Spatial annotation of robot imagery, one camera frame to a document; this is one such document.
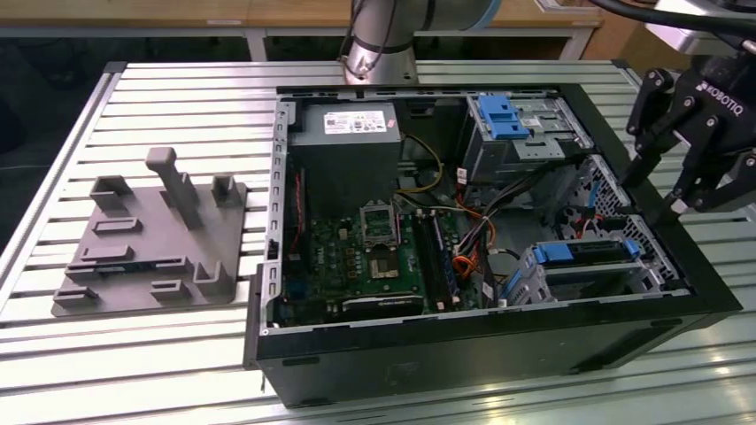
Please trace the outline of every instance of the slotted aluminum table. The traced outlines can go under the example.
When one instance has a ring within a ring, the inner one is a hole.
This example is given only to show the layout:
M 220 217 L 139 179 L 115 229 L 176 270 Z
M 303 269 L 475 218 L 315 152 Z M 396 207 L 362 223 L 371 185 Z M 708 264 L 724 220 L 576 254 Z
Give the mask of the slotted aluminum table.
M 618 135 L 636 76 L 610 62 L 423 62 L 430 84 L 580 83 Z M 240 368 L 248 282 L 234 303 L 184 313 L 59 320 L 52 293 L 76 249 L 102 174 L 155 185 L 143 165 L 172 146 L 196 183 L 246 182 L 240 275 L 262 259 L 275 87 L 342 84 L 331 63 L 131 64 L 99 81 L 0 258 L 0 423 L 139 421 L 734 423 L 756 411 L 756 224 L 751 211 L 690 215 L 687 228 L 746 309 L 618 370 L 288 411 L 260 372 Z M 676 149 L 652 181 L 668 190 Z

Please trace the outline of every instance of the yellow cable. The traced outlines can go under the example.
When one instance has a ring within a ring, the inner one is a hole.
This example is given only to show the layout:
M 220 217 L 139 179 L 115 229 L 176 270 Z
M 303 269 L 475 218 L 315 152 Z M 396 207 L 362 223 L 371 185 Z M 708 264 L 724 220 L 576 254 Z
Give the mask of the yellow cable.
M 430 152 L 430 154 L 436 159 L 436 164 L 439 165 L 439 174 L 436 175 L 436 180 L 434 181 L 434 183 L 431 183 L 428 186 L 423 186 L 422 188 L 398 189 L 398 193 L 420 193 L 420 192 L 431 190 L 436 186 L 439 186 L 440 179 L 443 178 L 443 175 L 444 175 L 443 174 L 444 173 L 444 164 L 443 164 L 443 162 L 440 162 L 439 154 L 436 154 L 436 151 L 428 146 L 428 144 L 426 142 L 423 142 L 420 140 L 419 137 L 416 137 L 415 135 L 404 135 L 404 136 L 408 137 L 410 139 L 412 139 L 415 142 L 418 142 L 426 148 L 426 150 Z

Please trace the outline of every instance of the ram slot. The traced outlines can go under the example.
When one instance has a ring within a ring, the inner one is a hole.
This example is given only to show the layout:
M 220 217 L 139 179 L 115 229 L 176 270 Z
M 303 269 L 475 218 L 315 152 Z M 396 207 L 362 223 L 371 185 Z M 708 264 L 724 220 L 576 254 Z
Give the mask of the ram slot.
M 432 310 L 446 312 L 452 302 L 444 266 L 440 263 L 440 247 L 443 245 L 439 246 L 434 217 L 412 216 L 412 233 L 415 234 L 418 260 L 430 306 Z

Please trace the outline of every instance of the electronic component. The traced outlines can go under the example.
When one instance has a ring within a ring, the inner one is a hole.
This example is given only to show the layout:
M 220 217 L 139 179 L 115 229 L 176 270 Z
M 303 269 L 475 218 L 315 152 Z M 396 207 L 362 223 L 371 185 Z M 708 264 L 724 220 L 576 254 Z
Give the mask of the electronic component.
M 448 258 L 448 252 L 443 244 L 436 216 L 418 210 L 416 215 L 412 216 L 412 233 L 416 238 L 418 259 L 428 300 L 436 310 L 443 312 L 452 305 L 451 296 L 454 294 L 450 283 L 450 269 L 442 261 L 442 255 L 447 253 Z M 454 279 L 454 270 L 451 270 L 451 278 Z
M 396 249 L 379 244 L 374 246 L 366 257 L 368 258 L 370 277 L 372 279 L 399 277 L 399 255 Z
M 359 209 L 363 244 L 370 248 L 376 243 L 394 246 L 399 242 L 398 222 L 394 207 L 383 201 L 370 201 Z
M 436 250 L 439 252 L 440 270 L 443 272 L 447 288 L 450 289 L 451 302 L 458 304 L 460 302 L 460 298 L 458 297 L 460 288 L 458 287 L 458 278 L 451 265 L 451 242 L 444 243 L 444 240 L 448 240 L 448 238 L 444 235 L 435 210 L 430 212 L 430 219 L 434 224 L 434 230 L 436 231 Z
M 415 294 L 392 297 L 362 297 L 342 303 L 342 320 L 366 321 L 423 313 L 423 297 Z
M 372 199 L 391 199 L 402 137 L 391 103 L 307 104 L 290 151 L 310 176 L 316 218 L 351 216 Z
M 659 291 L 659 278 L 632 239 L 538 243 L 502 288 L 507 305 L 530 305 Z

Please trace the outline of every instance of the blue plastic tab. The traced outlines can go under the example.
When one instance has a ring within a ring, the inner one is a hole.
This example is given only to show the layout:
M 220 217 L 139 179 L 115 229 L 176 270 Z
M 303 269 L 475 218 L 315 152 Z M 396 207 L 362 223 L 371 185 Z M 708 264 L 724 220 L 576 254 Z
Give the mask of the blue plastic tab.
M 507 282 L 507 286 L 504 286 L 504 289 L 502 291 L 499 298 L 507 298 L 507 296 L 510 295 L 510 292 L 512 292 L 512 289 L 515 288 L 522 277 L 523 277 L 523 273 L 520 272 L 520 269 L 518 269 L 518 271 L 515 272 L 515 274 L 510 278 L 510 281 Z
M 482 116 L 496 140 L 527 139 L 531 130 L 524 127 L 507 96 L 480 96 Z
M 631 258 L 636 259 L 640 256 L 640 246 L 638 246 L 638 242 L 634 241 L 632 239 L 627 239 L 626 248 Z
M 548 243 L 539 245 L 550 261 L 570 261 L 575 259 L 567 243 Z
M 544 251 L 538 246 L 534 248 L 535 262 L 543 264 L 548 258 L 546 257 Z

